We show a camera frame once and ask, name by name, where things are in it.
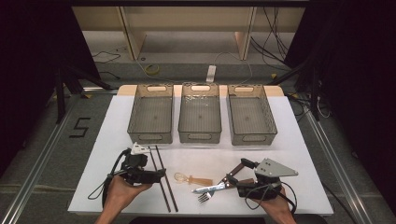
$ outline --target wire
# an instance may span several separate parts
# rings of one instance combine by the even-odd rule
[[[251,71],[250,64],[249,64],[247,61],[240,60],[239,58],[235,57],[235,56],[234,56],[233,54],[231,54],[230,52],[222,52],[222,53],[219,53],[219,54],[216,56],[215,60],[213,61],[213,65],[216,65],[216,60],[218,59],[218,57],[219,57],[221,54],[227,54],[227,53],[230,54],[231,56],[233,56],[236,60],[241,61],[241,62],[244,62],[245,64],[247,64],[248,69],[249,69],[249,71],[250,71],[250,77],[248,77],[248,78],[245,79],[244,81],[238,83],[238,85],[244,84],[245,82],[249,81],[249,80],[253,77],[253,72]]]
[[[267,49],[265,49],[266,41],[265,41],[264,45],[261,46],[253,37],[251,37],[250,39],[253,40],[253,42],[250,42],[251,46],[252,46],[255,50],[257,50],[257,51],[262,55],[262,60],[264,61],[264,63],[265,63],[266,65],[268,65],[268,66],[270,66],[270,67],[273,67],[273,68],[275,68],[275,69],[279,69],[279,70],[283,70],[283,71],[288,71],[288,72],[289,72],[289,69],[283,69],[283,68],[275,67],[275,66],[269,64],[267,61],[265,61],[264,56],[267,57],[267,58],[270,58],[270,59],[277,60],[277,61],[279,61],[280,63],[283,63],[283,64],[285,65],[285,63],[284,63],[281,59],[277,58],[273,53],[271,53],[270,51],[268,51]]]
[[[323,181],[320,181],[320,183],[322,184],[322,186],[330,192],[330,194],[334,197],[334,199],[340,203],[340,205],[344,208],[344,210],[346,211],[347,215],[350,217],[350,219],[352,219],[352,222],[355,224],[358,224],[358,222],[355,220],[355,218],[352,216],[352,214],[350,214],[350,212],[347,210],[347,207],[343,204],[343,202],[341,202],[341,200],[335,196],[335,194],[330,190],[329,187],[327,187],[327,185],[325,183],[323,183]]]
[[[296,209],[297,209],[297,196],[296,196],[296,193],[294,192],[293,188],[292,188],[289,184],[287,184],[287,183],[285,183],[285,182],[281,182],[281,183],[284,184],[284,185],[286,185],[286,186],[288,186],[289,189],[291,190],[291,192],[293,193],[293,196],[294,196],[294,203],[293,203],[288,197],[286,197],[286,195],[283,195],[283,194],[280,193],[280,192],[277,192],[277,194],[280,195],[282,198],[284,198],[286,201],[288,201],[288,202],[291,204],[291,206],[292,206],[292,208],[291,208],[291,213],[294,214],[295,211],[296,211]]]
[[[293,96],[294,94],[295,93],[286,94],[286,97],[288,97],[289,101],[296,102],[298,105],[300,105],[302,111],[300,113],[298,113],[298,114],[294,114],[294,116],[297,117],[297,116],[301,116],[304,113],[304,107],[305,106],[309,106],[309,104],[307,104],[306,101],[303,100],[303,99],[298,99],[298,98],[294,97]]]
[[[250,204],[248,204],[248,196],[250,195],[251,192],[253,192],[255,190],[263,189],[263,188],[266,188],[266,189],[265,189],[264,193],[262,194],[262,197],[260,198],[260,201],[258,202],[257,206],[256,207],[251,207]],[[260,207],[260,204],[262,203],[262,201],[263,201],[263,199],[265,197],[265,194],[267,193],[269,188],[272,189],[272,186],[271,185],[264,185],[264,186],[257,187],[255,189],[251,189],[247,193],[247,196],[245,197],[245,203],[247,204],[247,207],[250,208],[251,210],[256,210],[258,207]]]
[[[310,109],[306,109],[305,113],[297,120],[297,123],[300,122],[301,119],[303,119],[305,117],[305,115],[311,111]]]
[[[167,78],[162,78],[162,77],[153,77],[153,76],[151,76],[151,75],[146,73],[146,69],[142,66],[142,64],[138,60],[135,60],[135,62],[142,69],[142,71],[146,75],[146,77],[149,77],[149,78],[152,78],[152,79],[169,81],[169,82],[172,82],[172,83],[175,83],[175,82],[189,82],[188,80],[172,80],[172,79],[167,79]]]
[[[99,72],[99,74],[103,74],[103,73],[106,73],[106,74],[110,74],[111,76],[113,76],[113,77],[115,77],[117,80],[120,80],[121,79],[121,77],[118,77],[118,76],[116,76],[116,75],[114,75],[113,73],[111,73],[111,72]]]
[[[123,150],[122,152],[121,152],[121,154],[117,157],[117,160],[116,160],[116,162],[114,163],[114,165],[113,165],[113,168],[111,169],[111,172],[110,172],[110,174],[109,175],[107,175],[107,178],[109,177],[109,176],[114,176],[114,175],[121,175],[121,174],[124,174],[124,173],[126,173],[125,171],[117,171],[117,172],[115,172],[115,170],[116,170],[116,168],[117,168],[117,165],[119,164],[119,162],[120,162],[120,159],[121,159],[121,157],[122,156],[124,156],[124,155],[126,155],[126,154],[128,154],[128,153],[131,153],[131,149],[130,148],[127,148],[127,149],[125,149],[125,150]],[[104,186],[104,184],[106,183],[106,181],[107,181],[107,179],[105,180],[105,181],[103,181],[103,183],[102,184],[100,184],[99,185],[99,187],[97,187],[90,195],[88,195],[88,199],[89,200],[95,200],[95,199],[97,199],[100,195],[101,195],[101,193],[103,192],[103,186]],[[98,193],[98,195],[96,195],[96,197],[91,197],[97,190],[99,190],[99,188],[101,188],[100,189],[100,192]]]
[[[145,73],[150,76],[157,75],[160,72],[160,66],[158,64],[149,64],[145,67]]]
[[[90,195],[88,195],[88,199],[89,200],[95,200],[97,198],[99,198],[99,196],[101,195],[101,193],[103,192],[103,185],[105,184],[106,181],[103,181],[101,185],[99,185],[99,187],[97,187]],[[98,193],[98,195],[96,195],[96,197],[91,197],[97,190],[100,189],[100,192]]]
[[[99,54],[102,54],[102,53],[110,54],[110,55],[113,55],[113,56],[116,56],[116,57],[115,57],[115,58],[112,58],[112,59],[110,59],[110,60],[107,60],[107,61],[105,61],[105,62],[96,62],[96,63],[109,63],[109,62],[112,62],[112,61],[114,61],[114,60],[116,60],[116,59],[118,59],[118,58],[121,57],[120,54],[117,54],[117,53],[110,53],[110,52],[107,52],[107,51],[100,51],[99,53],[92,55],[92,57],[93,57],[93,58],[94,58],[94,57],[97,57]]]
[[[265,17],[266,17],[266,19],[268,21],[268,24],[269,24],[269,26],[271,28],[271,32],[268,35],[268,37],[271,34],[274,34],[274,37],[276,38],[276,43],[277,43],[277,47],[278,47],[279,53],[280,53],[281,57],[284,59],[283,54],[285,54],[285,55],[287,54],[286,51],[288,50],[288,48],[283,44],[283,41],[282,41],[282,39],[280,38],[280,36],[279,36],[279,34],[277,32],[277,23],[278,23],[277,14],[279,12],[279,8],[278,7],[274,8],[274,22],[273,22],[272,25],[271,25],[270,19],[268,17],[267,11],[265,10],[265,7],[263,7],[262,9],[263,9]]]
[[[324,114],[321,112],[321,109],[320,109],[320,107],[319,107],[319,101],[320,101],[320,98],[318,98],[318,103],[317,103],[318,112],[319,112],[319,114],[320,114],[323,118],[327,119],[327,118],[332,114],[332,111],[329,110],[329,113],[328,113],[327,115],[324,115]]]

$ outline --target fork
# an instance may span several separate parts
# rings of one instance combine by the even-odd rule
[[[239,163],[235,168],[233,168],[233,170],[230,172],[230,176],[234,176],[236,175],[236,173],[238,173],[240,170],[242,170],[242,168],[244,168],[245,165],[241,163]],[[226,183],[227,182],[227,176],[224,176],[219,184],[223,182]],[[213,194],[215,194],[215,191],[209,191],[208,193],[203,193],[200,196],[198,196],[198,202],[200,203],[204,203],[206,201],[208,201],[209,199],[211,199],[213,197]]]

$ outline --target white tabletop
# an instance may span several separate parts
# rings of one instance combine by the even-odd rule
[[[333,213],[329,200],[320,184],[317,171],[306,148],[304,139],[293,115],[287,97],[268,97],[276,122],[278,134],[271,146],[235,147],[231,144],[227,105],[224,96],[220,96],[222,133],[220,143],[215,145],[180,144],[177,132],[180,97],[175,96],[175,114],[173,144],[159,146],[163,165],[175,196],[178,212],[172,205],[169,190],[163,178],[163,186],[172,211],[169,213],[159,184],[138,195],[122,213],[134,216],[207,216],[207,217],[245,217],[262,216],[259,208],[250,210],[243,198],[239,198],[236,189],[227,189],[215,193],[212,199],[199,203],[197,194],[191,193],[198,185],[179,184],[174,173],[180,172],[194,177],[210,178],[218,183],[240,162],[241,158],[261,162],[264,158],[278,161],[299,175],[282,177],[294,189],[298,207],[296,213],[319,214],[329,216]],[[78,214],[100,213],[101,197],[89,200],[88,196],[105,180],[120,153],[132,147],[127,133],[129,118],[134,103],[133,96],[114,96],[107,110],[102,128],[92,149],[84,173],[70,203],[69,212]],[[155,150],[152,151],[157,168],[161,164]],[[146,170],[154,170],[148,155]],[[252,170],[245,167],[236,176],[237,179],[256,179]],[[293,199],[291,191],[285,187],[287,196]]]

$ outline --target translucent gray bin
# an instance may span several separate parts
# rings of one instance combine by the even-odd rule
[[[219,142],[221,116],[218,85],[183,83],[178,134],[181,143]]]
[[[171,144],[173,85],[138,85],[128,134],[137,144]]]
[[[227,105],[234,146],[272,144],[277,129],[263,85],[229,85]]]

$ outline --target human hand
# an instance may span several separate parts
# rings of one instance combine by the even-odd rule
[[[142,191],[151,188],[151,184],[132,186],[121,176],[115,175],[108,187],[105,206],[95,223],[111,223]]]
[[[282,187],[280,191],[283,195],[286,195],[285,189]],[[278,224],[295,224],[295,220],[289,209],[288,202],[280,196],[268,201],[260,201],[252,199],[258,203],[265,212]]]

